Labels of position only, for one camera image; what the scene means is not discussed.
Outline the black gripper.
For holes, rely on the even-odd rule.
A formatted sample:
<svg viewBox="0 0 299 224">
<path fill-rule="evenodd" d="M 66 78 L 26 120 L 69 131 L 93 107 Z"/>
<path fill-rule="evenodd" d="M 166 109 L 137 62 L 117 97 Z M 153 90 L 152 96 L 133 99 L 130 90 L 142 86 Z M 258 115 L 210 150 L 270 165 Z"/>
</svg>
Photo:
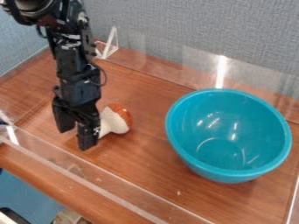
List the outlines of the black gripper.
<svg viewBox="0 0 299 224">
<path fill-rule="evenodd" d="M 78 148 L 85 151 L 97 144 L 100 120 L 96 102 L 100 99 L 100 78 L 90 76 L 76 82 L 65 80 L 53 89 L 52 113 L 60 133 L 77 123 Z"/>
</svg>

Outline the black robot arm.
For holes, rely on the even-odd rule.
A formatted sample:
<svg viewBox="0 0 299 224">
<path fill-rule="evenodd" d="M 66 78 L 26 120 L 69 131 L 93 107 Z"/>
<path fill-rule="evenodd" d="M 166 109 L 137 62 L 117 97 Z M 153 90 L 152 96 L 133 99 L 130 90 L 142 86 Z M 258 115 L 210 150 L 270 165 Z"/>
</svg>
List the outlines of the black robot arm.
<svg viewBox="0 0 299 224">
<path fill-rule="evenodd" d="M 48 40 L 60 84 L 53 87 L 52 113 L 61 133 L 76 130 L 78 148 L 97 144 L 101 97 L 96 45 L 81 0 L 0 0 L 20 25 L 33 25 Z"/>
</svg>

